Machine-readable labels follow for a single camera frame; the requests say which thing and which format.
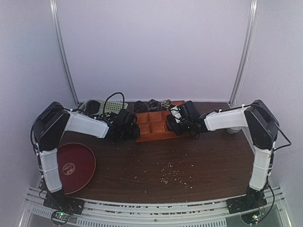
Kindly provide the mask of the red navy striped tie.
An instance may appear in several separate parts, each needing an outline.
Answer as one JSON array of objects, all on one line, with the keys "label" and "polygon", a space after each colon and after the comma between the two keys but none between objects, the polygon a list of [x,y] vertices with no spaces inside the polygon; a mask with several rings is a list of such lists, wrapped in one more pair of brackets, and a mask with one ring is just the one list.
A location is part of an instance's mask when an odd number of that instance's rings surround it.
[{"label": "red navy striped tie", "polygon": [[172,131],[177,135],[180,133],[180,124],[177,123],[176,118],[171,114],[166,117],[166,126],[168,131]]}]

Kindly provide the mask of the orange wooden divider tray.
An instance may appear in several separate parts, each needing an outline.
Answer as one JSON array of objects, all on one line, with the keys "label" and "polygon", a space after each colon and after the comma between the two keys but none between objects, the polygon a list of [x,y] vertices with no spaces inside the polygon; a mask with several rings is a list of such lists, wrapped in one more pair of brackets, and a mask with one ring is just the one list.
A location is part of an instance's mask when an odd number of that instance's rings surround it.
[{"label": "orange wooden divider tray", "polygon": [[[172,101],[172,107],[184,103],[183,101]],[[185,133],[181,136],[177,136],[174,132],[168,131],[166,126],[166,117],[170,114],[170,109],[167,111],[148,112],[147,103],[146,112],[135,113],[137,116],[137,124],[140,128],[140,138],[136,139],[136,142],[148,142],[156,140],[168,140],[174,138],[182,138],[189,136],[189,133]]]}]

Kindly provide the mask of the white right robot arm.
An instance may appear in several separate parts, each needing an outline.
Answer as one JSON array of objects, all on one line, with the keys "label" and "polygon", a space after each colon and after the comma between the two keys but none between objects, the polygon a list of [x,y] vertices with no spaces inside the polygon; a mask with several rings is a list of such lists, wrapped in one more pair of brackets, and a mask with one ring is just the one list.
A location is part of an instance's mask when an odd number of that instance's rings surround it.
[{"label": "white right robot arm", "polygon": [[227,130],[230,134],[244,133],[253,150],[251,178],[243,205],[254,208],[268,183],[274,162],[279,122],[261,100],[230,109],[218,109],[201,114],[192,101],[170,108],[166,117],[169,131],[177,136],[185,133],[197,138],[202,133]]}]

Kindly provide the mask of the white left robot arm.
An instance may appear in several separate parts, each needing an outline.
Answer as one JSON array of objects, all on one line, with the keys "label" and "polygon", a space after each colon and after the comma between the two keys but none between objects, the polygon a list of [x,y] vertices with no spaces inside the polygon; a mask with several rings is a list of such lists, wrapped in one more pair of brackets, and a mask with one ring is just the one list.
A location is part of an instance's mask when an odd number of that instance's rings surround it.
[{"label": "white left robot arm", "polygon": [[68,206],[67,195],[84,188],[92,179],[97,161],[93,151],[80,142],[62,143],[68,132],[97,139],[133,140],[140,137],[135,114],[121,109],[112,119],[67,109],[52,102],[34,121],[30,138],[37,155],[49,201],[58,210]]}]

